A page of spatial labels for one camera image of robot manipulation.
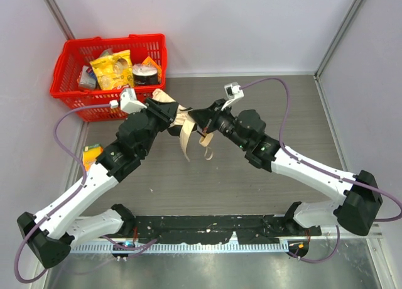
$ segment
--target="red basket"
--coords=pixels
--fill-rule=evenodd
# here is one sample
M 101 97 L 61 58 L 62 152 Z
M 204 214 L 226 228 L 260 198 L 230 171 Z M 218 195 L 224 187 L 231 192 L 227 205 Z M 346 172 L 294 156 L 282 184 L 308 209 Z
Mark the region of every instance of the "red basket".
M 64 44 L 63 52 L 59 56 L 50 94 L 63 101 L 69 108 L 107 104 L 118 99 L 121 90 L 79 91 L 77 79 L 84 65 L 90 66 L 108 48 L 113 52 L 130 49 L 133 64 L 142 63 L 150 56 L 161 68 L 162 79 L 160 85 L 135 87 L 139 101 L 143 102 L 151 96 L 155 89 L 165 89 L 165 74 L 168 66 L 168 52 L 165 46 L 165 36 L 157 33 L 153 35 L 129 35 L 127 38 L 70 40 Z M 120 109 L 89 109 L 77 113 L 84 121 L 108 121 L 124 119 L 127 114 Z

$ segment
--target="metal floor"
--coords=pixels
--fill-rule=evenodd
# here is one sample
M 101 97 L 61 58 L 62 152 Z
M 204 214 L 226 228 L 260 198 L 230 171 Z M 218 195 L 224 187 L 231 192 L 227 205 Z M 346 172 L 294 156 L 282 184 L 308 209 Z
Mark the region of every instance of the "metal floor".
M 335 240 L 316 239 L 308 256 L 329 254 Z M 75 254 L 51 270 L 45 289 L 363 289 L 381 288 L 364 239 L 342 240 L 338 253 L 322 264 L 302 263 L 284 253 L 144 254 L 127 262 L 106 254 Z
M 340 168 L 313 77 L 282 78 L 290 86 L 292 96 L 285 143 L 305 156 Z M 166 91 L 183 106 L 196 109 L 225 97 L 225 84 L 235 81 L 246 84 L 256 79 L 168 79 Z M 284 89 L 280 83 L 270 81 L 246 90 L 233 112 L 256 109 L 267 124 L 266 133 L 278 138 L 285 106 Z M 91 123 L 86 144 L 108 145 L 120 123 Z M 115 203 L 122 203 L 139 215 L 282 214 L 294 201 L 326 199 L 292 179 L 255 169 L 244 159 L 244 153 L 219 133 L 211 144 L 214 157 L 205 161 L 198 139 L 194 134 L 189 142 L 187 153 L 191 161 L 188 162 L 178 138 L 161 133 L 142 165 L 94 202 L 84 215 L 99 214 Z M 333 245 L 334 240 L 314 240 L 308 257 L 322 258 Z M 88 271 L 110 257 L 70 255 L 65 269 Z M 113 261 L 81 276 L 65 271 L 59 274 L 59 266 L 49 273 L 46 289 L 380 288 L 364 239 L 342 240 L 339 252 L 323 264 L 298 262 L 283 253 L 228 253 L 144 254 L 127 263 Z

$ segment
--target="yellow snack bag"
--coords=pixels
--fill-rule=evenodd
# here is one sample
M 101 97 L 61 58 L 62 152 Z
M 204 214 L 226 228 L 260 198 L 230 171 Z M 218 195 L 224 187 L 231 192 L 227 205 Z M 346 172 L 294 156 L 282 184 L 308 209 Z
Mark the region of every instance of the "yellow snack bag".
M 90 65 L 102 90 L 118 89 L 125 85 L 134 87 L 130 50 L 97 58 L 91 61 Z
M 86 146 L 82 152 L 82 163 L 85 170 L 88 171 L 90 166 L 95 163 L 96 158 L 103 152 L 103 148 L 100 144 L 94 144 L 92 146 Z
M 161 78 L 162 78 L 162 68 L 154 61 L 152 60 L 151 57 L 146 58 L 142 65 L 145 66 L 154 66 L 157 70 L 158 70 L 158 79 L 159 79 L 159 83 L 161 82 Z

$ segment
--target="snack package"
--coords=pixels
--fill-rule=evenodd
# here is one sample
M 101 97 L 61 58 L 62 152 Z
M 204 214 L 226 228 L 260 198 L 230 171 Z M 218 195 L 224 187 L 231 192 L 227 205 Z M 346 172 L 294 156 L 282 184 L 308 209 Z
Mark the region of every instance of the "snack package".
M 158 70 L 158 80 L 159 83 L 161 82 L 162 79 L 162 68 L 154 61 L 152 60 L 151 57 L 146 58 L 143 62 L 142 65 L 145 66 L 154 66 Z
M 154 66 L 136 64 L 133 66 L 134 86 L 158 85 L 158 69 Z
M 84 88 L 84 89 L 89 89 L 89 90 L 95 90 L 96 88 L 96 79 L 93 79 L 88 73 L 88 69 L 90 67 L 88 66 L 83 66 L 80 76 L 77 79 L 78 82 L 78 87 L 79 88 Z
M 124 85 L 134 87 L 130 50 L 97 58 L 90 64 L 102 90 L 114 90 Z
M 99 58 L 105 57 L 106 55 L 112 55 L 112 54 L 113 54 L 112 48 L 108 48 L 108 49 L 104 50 L 104 51 L 100 54 Z M 88 67 L 87 73 L 90 75 L 90 77 L 92 77 L 93 79 L 95 79 L 95 80 L 97 81 L 96 74 L 95 74 L 95 72 L 92 70 L 92 67 Z
M 100 144 L 94 144 L 92 146 L 86 146 L 82 152 L 82 163 L 85 170 L 88 171 L 90 166 L 95 163 L 96 158 L 103 152 L 103 148 Z

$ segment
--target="purple cable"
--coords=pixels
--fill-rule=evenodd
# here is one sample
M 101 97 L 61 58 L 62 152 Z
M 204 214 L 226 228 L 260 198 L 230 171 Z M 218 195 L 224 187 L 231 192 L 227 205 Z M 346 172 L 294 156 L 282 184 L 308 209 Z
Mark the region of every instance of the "purple cable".
M 334 250 L 332 250 L 331 254 L 329 256 L 327 256 L 326 258 L 323 259 L 305 259 L 305 258 L 299 258 L 297 256 L 297 252 L 299 251 L 299 249 L 296 250 L 295 253 L 291 253 L 290 251 L 288 252 L 292 257 L 299 259 L 302 262 L 306 262 L 306 263 L 312 263 L 312 264 L 319 264 L 325 261 L 328 261 L 330 258 L 332 258 L 336 251 L 338 250 L 339 247 L 339 243 L 340 243 L 340 231 L 339 231 L 339 227 L 338 225 L 335 225 L 336 229 L 337 229 L 337 242 L 335 243 L 335 247 Z
M 147 249 L 149 249 L 152 245 L 154 245 L 154 243 L 156 243 L 156 241 L 157 241 L 156 239 L 153 239 L 152 241 L 150 241 L 150 242 L 148 242 L 148 243 L 146 243 L 146 244 L 144 244 L 144 245 L 142 245 L 140 247 L 137 247 L 138 249 L 142 248 L 143 250 L 128 256 L 127 259 L 136 258 L 137 256 L 143 254 Z M 94 267 L 94 268 L 92 268 L 92 269 L 90 269 L 88 271 L 85 271 L 85 272 L 69 271 L 69 270 L 65 269 L 65 265 L 66 265 L 67 262 L 64 262 L 63 266 L 60 268 L 60 270 L 57 273 L 57 276 L 56 276 L 56 278 L 55 278 L 55 280 L 53 282 L 53 285 L 52 285 L 52 289 L 56 288 L 57 281 L 60 278 L 60 276 L 62 275 L 63 271 L 67 272 L 67 273 L 70 273 L 71 275 L 88 275 L 88 274 L 94 272 L 95 270 L 98 270 L 99 268 L 102 268 L 102 267 L 106 266 L 107 264 L 109 264 L 110 262 L 113 262 L 115 260 L 116 260 L 115 258 L 108 259 L 107 261 L 104 261 L 103 263 L 99 264 L 98 266 L 96 266 L 96 267 Z
M 49 211 L 49 213 L 47 213 L 47 217 L 42 218 L 42 220 L 40 220 L 34 227 L 32 227 L 32 229 L 29 231 L 29 233 L 27 233 L 27 235 L 25 236 L 25 238 L 23 239 L 23 241 L 21 242 L 21 244 L 19 245 L 19 248 L 17 250 L 15 259 L 14 259 L 14 274 L 16 279 L 20 282 L 20 283 L 24 283 L 24 284 L 29 284 L 29 283 L 33 283 L 34 281 L 39 280 L 47 271 L 47 269 L 43 270 L 38 276 L 30 279 L 30 280 L 26 280 L 24 279 L 21 274 L 19 273 L 19 268 L 18 268 L 18 263 L 19 263 L 19 259 L 21 257 L 21 253 L 22 250 L 25 246 L 25 244 L 28 242 L 28 240 L 31 238 L 32 234 L 49 218 L 51 217 L 56 211 L 58 211 L 59 209 L 61 209 L 65 204 L 67 204 L 70 200 L 72 200 L 80 191 L 81 189 L 84 187 L 85 182 L 87 181 L 87 172 L 85 171 L 85 167 L 84 164 L 82 163 L 82 161 L 80 160 L 80 158 L 78 158 L 77 156 L 75 156 L 74 153 L 72 153 L 58 138 L 57 136 L 57 129 L 60 125 L 60 123 L 69 115 L 71 115 L 72 113 L 75 112 L 79 112 L 82 110 L 87 110 L 87 109 L 98 109 L 98 108 L 107 108 L 110 107 L 110 104 L 102 104 L 102 105 L 93 105 L 93 106 L 84 106 L 84 107 L 79 107 L 79 108 L 75 108 L 72 109 L 71 111 L 68 111 L 62 118 L 60 118 L 54 129 L 53 129 L 53 138 L 55 139 L 56 143 L 59 145 L 59 147 L 61 147 L 61 149 L 66 152 L 68 155 L 70 155 L 81 167 L 82 170 L 82 181 L 80 186 L 75 190 L 74 193 L 72 193 L 68 198 L 66 198 L 62 203 L 60 203 L 58 206 L 56 206 L 54 209 L 52 209 L 51 211 Z M 117 247 L 122 247 L 121 245 L 118 245 L 118 243 L 110 240 L 110 242 L 112 242 L 114 245 L 116 245 Z M 138 250 L 141 249 L 142 246 L 140 246 L 140 248 L 134 248 L 132 250 Z
M 245 88 L 248 88 L 248 87 L 250 87 L 250 86 L 253 86 L 253 85 L 258 84 L 258 83 L 261 83 L 261 82 L 264 82 L 264 81 L 266 81 L 266 80 L 277 80 L 277 81 L 280 82 L 280 83 L 283 85 L 283 87 L 285 88 L 285 92 L 286 92 L 286 111 L 285 111 L 285 115 L 283 116 L 281 128 L 280 128 L 280 131 L 279 131 L 279 144 L 280 144 L 280 146 L 281 146 L 281 149 L 282 149 L 290 158 L 292 158 L 292 159 L 294 159 L 294 160 L 297 161 L 297 160 L 298 160 L 298 157 L 297 157 L 296 155 L 290 153 L 290 152 L 285 148 L 285 144 L 284 144 L 284 142 L 283 142 L 283 130 L 284 130 L 284 128 L 285 128 L 286 121 L 287 121 L 287 119 L 288 119 L 288 115 L 289 115 L 289 111 L 290 111 L 290 105 L 291 105 L 290 91 L 289 91 L 289 87 L 288 87 L 288 85 L 286 84 L 286 82 L 285 82 L 284 80 L 278 78 L 278 77 L 267 77 L 267 78 L 265 78 L 265 79 L 255 80 L 254 82 L 251 82 L 251 83 L 248 83 L 247 85 L 241 86 L 240 89 L 243 90 L 243 89 L 245 89 Z M 331 173 L 331 172 L 328 172 L 328 171 L 326 171 L 326 170 L 323 170 L 322 168 L 320 168 L 320 167 L 318 167 L 318 166 L 315 166 L 315 165 L 313 165 L 313 164 L 311 164 L 311 163 L 309 163 L 309 162 L 307 162 L 307 161 L 305 161 L 305 160 L 300 160 L 300 163 L 302 163 L 302 164 L 304 164 L 304 165 L 306 165 L 306 166 L 309 166 L 310 168 L 312 168 L 312 169 L 314 169 L 314 170 L 316 170 L 316 171 L 318 171 L 318 172 L 321 172 L 321 173 L 323 173 L 323 174 L 326 174 L 326 175 L 328 175 L 328 176 L 330 176 L 330 177 L 333 177 L 333 178 L 335 178 L 335 179 L 342 180 L 342 181 L 344 181 L 344 182 L 347 182 L 347 183 L 350 183 L 350 184 L 353 184 L 353 185 L 357 185 L 357 186 L 360 186 L 360 187 L 364 187 L 364 188 L 366 188 L 366 189 L 368 189 L 368 190 L 372 190 L 373 192 L 377 192 L 377 193 L 379 193 L 379 194 L 381 194 L 381 195 L 384 195 L 384 196 L 390 198 L 393 202 L 395 202 L 396 205 L 398 205 L 399 209 L 401 210 L 401 212 L 400 212 L 398 215 L 396 215 L 395 217 L 380 218 L 380 219 L 375 219 L 374 221 L 376 221 L 376 222 L 392 222 L 392 221 L 396 221 L 396 220 L 399 220 L 400 218 L 402 218 L 402 202 L 400 202 L 395 196 L 391 195 L 390 193 L 385 192 L 384 190 L 380 190 L 379 188 L 372 187 L 372 186 L 367 185 L 367 184 L 365 184 L 365 183 L 357 182 L 357 181 L 355 181 L 355 180 L 346 179 L 346 178 L 342 178 L 342 179 L 341 179 L 338 175 L 336 175 L 336 174 L 334 174 L 334 173 Z M 324 259 L 304 259 L 304 258 L 301 258 L 301 260 L 304 261 L 304 262 L 308 262 L 308 263 L 321 263 L 321 262 L 323 262 L 323 261 L 326 261 L 326 260 L 330 259 L 330 258 L 335 254 L 335 252 L 336 252 L 336 250 L 337 250 L 337 248 L 338 248 L 338 246 L 339 246 L 339 243 L 340 243 L 340 232 L 339 232 L 339 228 L 338 228 L 338 226 L 336 226 L 336 228 L 337 228 L 337 234 L 338 234 L 338 236 L 337 236 L 337 242 L 336 242 L 336 244 L 335 244 L 334 250 L 332 251 L 332 253 L 331 253 L 329 256 L 327 256 L 327 257 L 324 258 Z

